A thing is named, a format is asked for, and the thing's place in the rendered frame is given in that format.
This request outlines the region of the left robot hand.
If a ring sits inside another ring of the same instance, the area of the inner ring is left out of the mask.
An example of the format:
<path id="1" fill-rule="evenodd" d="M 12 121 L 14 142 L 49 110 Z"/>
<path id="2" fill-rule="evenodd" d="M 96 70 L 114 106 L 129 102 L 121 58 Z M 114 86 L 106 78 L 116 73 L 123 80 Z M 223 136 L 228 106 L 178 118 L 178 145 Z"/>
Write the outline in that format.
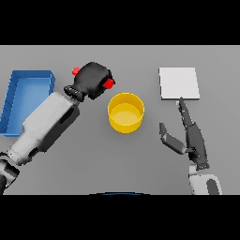
<path id="1" fill-rule="evenodd" d="M 72 85 L 64 87 L 64 92 L 80 102 L 84 102 L 85 97 L 96 99 L 105 90 L 110 90 L 102 86 L 108 77 L 113 78 L 109 69 L 99 63 L 90 62 L 75 75 Z"/>

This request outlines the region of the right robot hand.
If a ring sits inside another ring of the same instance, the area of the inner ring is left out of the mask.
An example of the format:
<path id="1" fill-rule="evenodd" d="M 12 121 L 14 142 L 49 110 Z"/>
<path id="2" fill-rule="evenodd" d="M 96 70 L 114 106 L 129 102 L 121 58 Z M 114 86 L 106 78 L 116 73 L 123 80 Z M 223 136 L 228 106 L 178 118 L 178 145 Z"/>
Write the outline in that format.
<path id="1" fill-rule="evenodd" d="M 206 147 L 201 130 L 193 122 L 188 107 L 182 97 L 179 98 L 178 110 L 182 116 L 186 132 L 186 142 L 181 142 L 172 136 L 163 123 L 159 124 L 159 134 L 162 143 L 179 155 L 188 154 L 190 161 L 196 164 L 196 170 L 209 169 Z"/>

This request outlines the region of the red beaker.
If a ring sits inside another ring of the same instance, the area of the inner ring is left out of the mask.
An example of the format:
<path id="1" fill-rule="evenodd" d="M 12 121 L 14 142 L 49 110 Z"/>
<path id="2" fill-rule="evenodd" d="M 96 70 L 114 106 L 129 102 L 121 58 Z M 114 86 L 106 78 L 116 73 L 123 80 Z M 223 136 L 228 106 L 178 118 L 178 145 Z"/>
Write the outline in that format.
<path id="1" fill-rule="evenodd" d="M 71 74 L 72 75 L 76 75 L 78 72 L 80 71 L 80 68 L 79 67 L 74 67 L 72 70 L 71 70 Z M 105 88 L 105 89 L 112 89 L 113 86 L 115 85 L 115 81 L 113 78 L 110 78 L 108 77 L 107 78 L 107 81 L 102 84 L 102 86 Z"/>

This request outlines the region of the yellow bowl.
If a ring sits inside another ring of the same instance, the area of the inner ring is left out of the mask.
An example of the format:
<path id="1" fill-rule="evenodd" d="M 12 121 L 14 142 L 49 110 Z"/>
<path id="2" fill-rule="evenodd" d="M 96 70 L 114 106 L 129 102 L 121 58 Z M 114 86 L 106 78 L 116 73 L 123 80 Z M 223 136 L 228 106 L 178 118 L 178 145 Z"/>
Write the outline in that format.
<path id="1" fill-rule="evenodd" d="M 107 114 L 114 130 L 128 134 L 140 127 L 144 116 L 144 104 L 138 96 L 123 92 L 109 101 Z"/>

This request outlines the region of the pale square scale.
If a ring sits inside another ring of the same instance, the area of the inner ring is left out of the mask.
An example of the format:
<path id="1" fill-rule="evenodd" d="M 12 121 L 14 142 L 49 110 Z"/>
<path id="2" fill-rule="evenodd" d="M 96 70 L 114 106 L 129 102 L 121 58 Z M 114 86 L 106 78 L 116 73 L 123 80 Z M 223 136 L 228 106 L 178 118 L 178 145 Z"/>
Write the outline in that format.
<path id="1" fill-rule="evenodd" d="M 163 100 L 199 100 L 200 91 L 194 67 L 160 67 L 160 95 Z"/>

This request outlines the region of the blue tray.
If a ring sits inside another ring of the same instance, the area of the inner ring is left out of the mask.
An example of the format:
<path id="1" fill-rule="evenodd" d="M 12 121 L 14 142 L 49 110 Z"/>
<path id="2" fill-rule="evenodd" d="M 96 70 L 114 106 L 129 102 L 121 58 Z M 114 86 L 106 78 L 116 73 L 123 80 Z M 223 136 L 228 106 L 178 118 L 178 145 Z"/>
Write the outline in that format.
<path id="1" fill-rule="evenodd" d="M 18 137 L 24 120 L 54 91 L 54 83 L 51 70 L 12 70 L 0 114 L 0 135 Z"/>

